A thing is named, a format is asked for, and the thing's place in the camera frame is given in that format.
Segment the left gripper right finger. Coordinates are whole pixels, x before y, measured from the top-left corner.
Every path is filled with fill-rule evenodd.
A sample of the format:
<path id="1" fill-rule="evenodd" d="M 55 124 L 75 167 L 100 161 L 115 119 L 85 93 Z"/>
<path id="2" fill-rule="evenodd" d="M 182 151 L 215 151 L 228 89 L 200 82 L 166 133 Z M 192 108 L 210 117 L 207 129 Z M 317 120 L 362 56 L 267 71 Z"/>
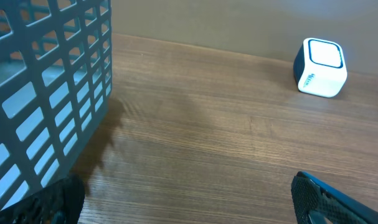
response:
<path id="1" fill-rule="evenodd" d="M 299 171 L 294 176 L 291 196 L 296 221 L 300 224 L 378 224 L 377 211 L 304 171 Z"/>

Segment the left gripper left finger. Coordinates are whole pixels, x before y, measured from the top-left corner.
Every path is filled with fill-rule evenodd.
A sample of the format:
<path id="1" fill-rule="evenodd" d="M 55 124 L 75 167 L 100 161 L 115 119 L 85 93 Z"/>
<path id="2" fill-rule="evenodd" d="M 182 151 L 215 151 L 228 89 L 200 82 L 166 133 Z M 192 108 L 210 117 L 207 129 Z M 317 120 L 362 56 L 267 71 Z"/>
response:
<path id="1" fill-rule="evenodd" d="M 77 175 L 69 175 L 30 197 L 0 211 L 0 224 L 77 224 L 85 200 L 85 186 Z"/>

